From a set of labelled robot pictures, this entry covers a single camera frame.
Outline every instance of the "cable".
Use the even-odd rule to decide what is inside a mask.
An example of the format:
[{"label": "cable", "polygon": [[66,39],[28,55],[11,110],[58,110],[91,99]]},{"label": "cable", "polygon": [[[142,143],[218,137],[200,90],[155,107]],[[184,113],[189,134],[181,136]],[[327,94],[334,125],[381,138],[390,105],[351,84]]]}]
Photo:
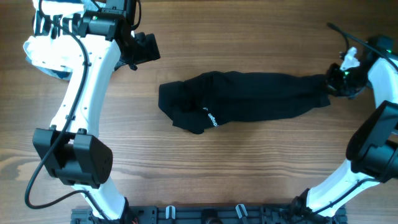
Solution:
[{"label": "cable", "polygon": [[312,212],[312,213],[308,214],[306,217],[304,217],[304,218],[302,218],[302,219],[300,219],[300,220],[297,220],[296,222],[293,222],[293,223],[291,223],[291,224],[300,223],[300,222],[306,220],[306,219],[307,219],[308,217],[310,217],[310,216],[317,215],[317,214],[319,214],[319,213],[325,211],[326,209],[332,208],[332,207],[335,206],[337,203],[341,202],[344,198],[346,198],[347,196],[349,196],[352,192],[354,192],[354,190],[356,190],[358,187],[360,187],[362,184],[364,184],[365,182],[368,182],[368,181],[371,181],[371,182],[378,182],[378,180],[377,180],[377,179],[374,179],[374,178],[367,178],[367,179],[360,180],[360,181],[358,181],[358,182],[354,185],[354,187],[350,188],[346,193],[344,193],[341,197],[339,197],[339,198],[338,198],[337,200],[335,200],[334,202],[332,202],[332,203],[330,203],[329,205],[327,205],[327,206],[325,206],[325,207],[323,207],[323,208],[317,210],[316,212]]},{"label": "cable", "polygon": [[88,72],[88,64],[89,64],[89,58],[88,58],[88,54],[87,51],[85,49],[85,46],[82,44],[82,42],[74,35],[72,34],[69,29],[62,27],[61,25],[58,24],[58,22],[54,22],[53,20],[50,19],[50,16],[46,16],[43,12],[42,9],[42,3],[43,0],[39,0],[39,14],[41,17],[43,17],[47,22],[50,22],[54,25],[54,27],[57,27],[61,30],[63,30],[66,34],[70,35],[79,45],[79,47],[81,48],[81,51],[83,52],[83,58],[84,58],[84,62],[83,62],[83,75],[81,77],[81,82],[80,82],[80,86],[78,88],[78,91],[76,93],[76,97],[73,100],[73,104],[72,107],[70,108],[70,112],[68,115],[68,118],[65,122],[64,127],[62,128],[59,136],[55,139],[55,141],[53,142],[53,144],[51,145],[49,151],[46,153],[46,155],[44,155],[43,159],[41,160],[41,162],[39,163],[39,165],[36,167],[36,170],[34,171],[32,177],[30,178],[30,181],[26,187],[26,191],[25,191],[25,204],[31,208],[31,209],[41,209],[41,208],[47,208],[50,207],[52,205],[55,205],[56,203],[61,202],[62,200],[65,200],[68,197],[71,197],[72,195],[75,194],[85,194],[87,196],[87,198],[90,200],[90,202],[93,204],[93,206],[95,207],[95,209],[99,212],[99,214],[106,220],[107,223],[109,223],[108,218],[105,216],[104,212],[99,208],[98,204],[95,202],[95,200],[93,199],[93,197],[90,195],[90,193],[88,191],[85,190],[76,190],[73,192],[70,192],[69,194],[66,194],[56,200],[54,200],[53,202],[50,203],[46,203],[43,205],[32,205],[29,199],[30,196],[30,191],[32,190],[32,186],[33,183],[35,182],[40,170],[43,168],[44,164],[46,163],[46,161],[49,159],[49,157],[51,156],[51,154],[53,153],[53,151],[57,148],[57,146],[60,144],[60,141],[63,137],[63,135],[66,133],[73,115],[75,114],[75,110],[78,104],[78,101],[80,99],[81,93],[83,91],[83,87],[85,85],[86,82],[86,77],[87,77],[87,72]]},{"label": "cable", "polygon": [[98,9],[101,9],[101,7],[97,4],[97,2],[95,2],[95,0],[91,0],[91,2],[95,5],[95,7],[97,7]]},{"label": "cable", "polygon": [[361,45],[363,45],[364,47],[368,48],[369,50],[372,50],[374,53],[378,54],[380,57],[382,57],[386,61],[388,61],[392,65],[392,67],[398,72],[398,66],[389,57],[387,57],[385,54],[381,53],[380,51],[378,51],[374,47],[372,47],[369,44],[365,43],[363,40],[360,40],[360,39],[354,37],[353,35],[342,31],[339,27],[337,27],[336,25],[332,24],[331,22],[328,22],[326,25],[329,28],[339,32],[343,36],[348,37],[348,38],[352,39],[353,41],[360,43]]},{"label": "cable", "polygon": [[141,1],[137,0],[137,2],[138,2],[138,7],[139,7],[138,22],[136,25],[131,26],[131,30],[136,30],[139,27],[139,24],[141,23]]}]

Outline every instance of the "black cloth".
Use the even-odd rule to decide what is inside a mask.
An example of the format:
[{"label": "black cloth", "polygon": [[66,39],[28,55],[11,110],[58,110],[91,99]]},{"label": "black cloth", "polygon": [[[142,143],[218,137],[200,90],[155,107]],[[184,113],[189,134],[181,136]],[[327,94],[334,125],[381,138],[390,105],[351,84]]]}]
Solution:
[{"label": "black cloth", "polygon": [[330,104],[324,75],[208,72],[159,87],[159,108],[195,134],[230,121],[294,118]]}]

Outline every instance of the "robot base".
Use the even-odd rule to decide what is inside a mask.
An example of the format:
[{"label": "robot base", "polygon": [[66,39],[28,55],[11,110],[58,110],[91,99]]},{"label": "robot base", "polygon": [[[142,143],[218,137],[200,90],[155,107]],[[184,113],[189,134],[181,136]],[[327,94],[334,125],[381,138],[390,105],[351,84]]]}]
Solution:
[{"label": "robot base", "polygon": [[[175,209],[175,219],[171,219],[171,215],[169,215],[170,219],[166,219],[167,208],[130,206],[130,209],[139,216],[139,224],[219,224],[221,222],[222,224],[289,224],[301,220],[302,217],[298,216],[289,219],[289,207],[289,204],[243,206],[247,211],[247,216],[238,215],[236,207],[178,207]],[[91,211],[90,208],[73,209],[70,223],[93,224]],[[344,206],[339,208],[333,218],[317,215],[299,224],[315,223],[347,224],[346,209]]]}]

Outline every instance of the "wooden surface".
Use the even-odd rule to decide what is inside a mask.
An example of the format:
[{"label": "wooden surface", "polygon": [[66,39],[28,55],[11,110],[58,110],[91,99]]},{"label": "wooden surface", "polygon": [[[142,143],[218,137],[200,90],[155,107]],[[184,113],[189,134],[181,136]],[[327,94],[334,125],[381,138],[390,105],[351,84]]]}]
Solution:
[{"label": "wooden surface", "polygon": [[[371,91],[355,100],[295,119],[229,123],[190,134],[157,107],[161,83],[203,72],[325,73],[343,50],[328,21],[365,39],[398,39],[397,1],[143,0],[139,31],[154,33],[162,58],[113,74],[99,138],[114,153],[111,177],[131,205],[289,202],[328,177],[344,160],[352,134],[374,110]],[[0,223],[68,223],[76,196],[44,210],[24,205],[39,157],[35,128],[47,128],[67,82],[25,61],[31,35],[29,0],[0,4]],[[32,190],[36,204],[71,191],[43,171]],[[349,223],[396,223],[397,182],[348,203]]]}]

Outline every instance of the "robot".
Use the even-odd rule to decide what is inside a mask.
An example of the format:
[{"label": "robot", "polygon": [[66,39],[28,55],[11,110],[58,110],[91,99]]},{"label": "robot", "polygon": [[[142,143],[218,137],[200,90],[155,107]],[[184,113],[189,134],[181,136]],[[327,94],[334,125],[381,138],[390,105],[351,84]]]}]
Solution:
[{"label": "robot", "polygon": [[[139,25],[139,21],[134,24],[137,3],[140,21],[139,0],[107,0],[104,7],[95,4],[94,11],[85,11],[81,4],[34,0],[35,35],[25,43],[25,51],[33,65],[59,78],[70,78],[70,83],[50,127],[34,133],[33,145],[41,162],[25,193],[29,208],[46,208],[82,194],[91,208],[72,210],[71,223],[344,224],[347,201],[367,188],[398,178],[398,143],[389,140],[398,129],[398,56],[391,51],[393,41],[375,36],[363,42],[328,24],[344,37],[346,51],[341,53],[343,63],[334,63],[327,71],[325,91],[354,98],[370,87],[377,108],[351,138],[346,160],[329,178],[290,204],[130,207],[109,176],[113,154],[98,139],[98,124],[112,72],[123,65],[136,70],[140,63],[160,58],[153,34],[134,33]],[[68,13],[59,13],[59,9]],[[359,59],[348,38],[364,46]],[[32,205],[30,190],[43,166],[75,191],[45,205]]]}]

